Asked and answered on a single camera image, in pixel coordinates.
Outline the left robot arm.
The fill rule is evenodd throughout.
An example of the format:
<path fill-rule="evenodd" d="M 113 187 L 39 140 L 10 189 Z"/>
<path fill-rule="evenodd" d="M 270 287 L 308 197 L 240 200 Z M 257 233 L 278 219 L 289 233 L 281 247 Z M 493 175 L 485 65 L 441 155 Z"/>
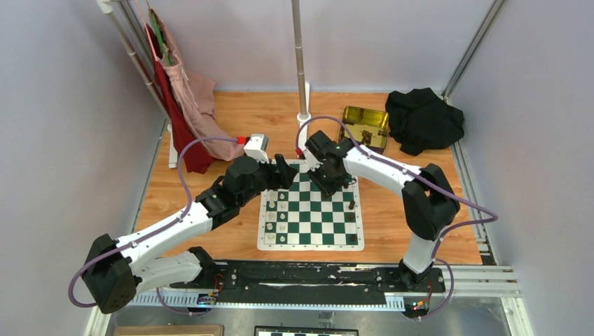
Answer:
<path fill-rule="evenodd" d="M 117 239 L 108 234 L 96 238 L 81 275 L 94 305 L 110 314 L 145 291 L 177 283 L 193 284 L 198 289 L 213 286 L 217 266 L 202 247 L 169 258 L 163 253 L 234 219 L 262 192 L 290 188 L 297 175 L 298 170 L 280 154 L 264 162 L 242 156 L 177 213 Z"/>

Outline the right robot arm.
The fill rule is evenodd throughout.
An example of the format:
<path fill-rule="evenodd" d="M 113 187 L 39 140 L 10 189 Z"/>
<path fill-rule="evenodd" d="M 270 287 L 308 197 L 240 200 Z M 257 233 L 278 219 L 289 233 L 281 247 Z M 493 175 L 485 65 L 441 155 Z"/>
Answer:
<path fill-rule="evenodd" d="M 419 167 L 397 162 L 348 138 L 332 141 L 322 131 L 310 136 L 296 152 L 307 162 L 308 175 L 326 197 L 352 177 L 359 177 L 402 199 L 412 236 L 399 263 L 400 282 L 413 293 L 426 286 L 439 236 L 460 210 L 460 199 L 442 169 L 435 164 Z"/>

